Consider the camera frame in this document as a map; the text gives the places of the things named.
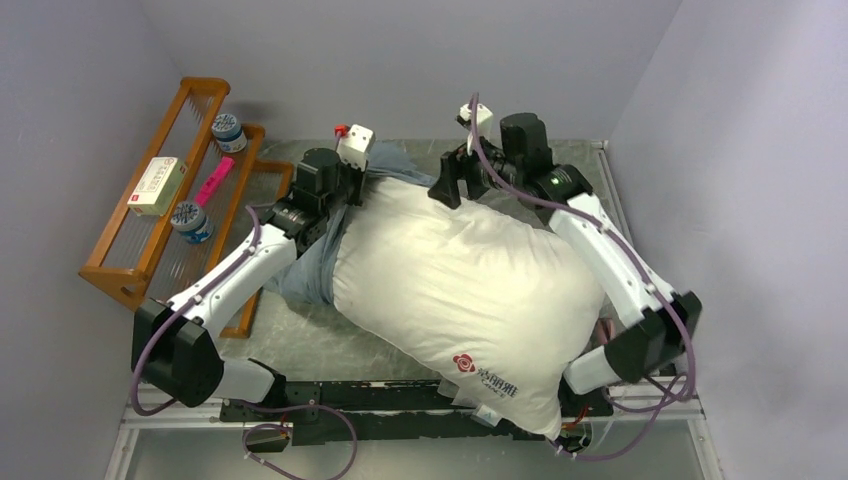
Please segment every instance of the red flower logo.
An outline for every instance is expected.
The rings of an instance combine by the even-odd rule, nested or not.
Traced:
[[[458,368],[460,372],[473,373],[477,370],[477,368],[474,367],[474,360],[472,360],[471,355],[467,353],[453,357],[453,363],[456,364],[456,368]]]

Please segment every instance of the white fabric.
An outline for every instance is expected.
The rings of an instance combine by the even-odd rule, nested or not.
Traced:
[[[557,389],[604,293],[572,248],[485,205],[456,210],[386,178],[351,212],[333,275],[336,308],[464,394],[556,438]]]

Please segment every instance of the pink object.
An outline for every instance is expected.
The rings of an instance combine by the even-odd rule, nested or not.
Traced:
[[[221,163],[219,163],[218,167],[215,168],[215,171],[209,175],[209,178],[203,182],[203,186],[200,187],[200,191],[194,196],[194,201],[201,207],[205,207],[206,202],[209,201],[209,198],[212,197],[215,190],[218,190],[218,187],[221,186],[224,178],[227,177],[227,174],[230,173],[230,170],[232,170],[235,165],[236,161],[232,158],[221,157]]]

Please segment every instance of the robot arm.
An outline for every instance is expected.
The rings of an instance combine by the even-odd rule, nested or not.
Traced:
[[[674,308],[690,336],[701,312],[697,296],[691,292],[679,295],[633,252],[592,193],[589,182],[575,167],[553,164],[545,124],[535,114],[520,113],[502,119],[500,149],[485,138],[491,129],[491,111],[483,105],[477,109],[480,145],[501,178],[533,197],[566,205],[595,219],[593,223],[562,210],[526,205],[577,251],[609,295],[625,327],[608,344],[568,365],[563,375],[571,389],[585,394],[622,380],[635,383],[683,353],[680,331],[657,296]],[[460,109],[457,121],[469,128],[468,105]],[[469,135],[466,144],[442,156],[439,179],[428,192],[450,208],[460,204],[460,179],[465,180],[472,200],[489,188],[499,188],[471,149],[471,142]]]
[[[218,335],[275,273],[294,262],[326,231],[342,205],[359,205],[374,132],[354,125],[336,150],[304,154],[287,195],[259,218],[236,250],[166,304],[146,300],[135,312],[132,366],[141,377],[188,407],[210,397],[284,406],[286,378],[255,360],[221,358]],[[162,325],[179,317],[144,357]]]

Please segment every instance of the yellow and white box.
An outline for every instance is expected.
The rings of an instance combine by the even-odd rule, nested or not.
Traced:
[[[185,172],[185,163],[177,157],[153,157],[127,206],[136,215],[165,215]]]

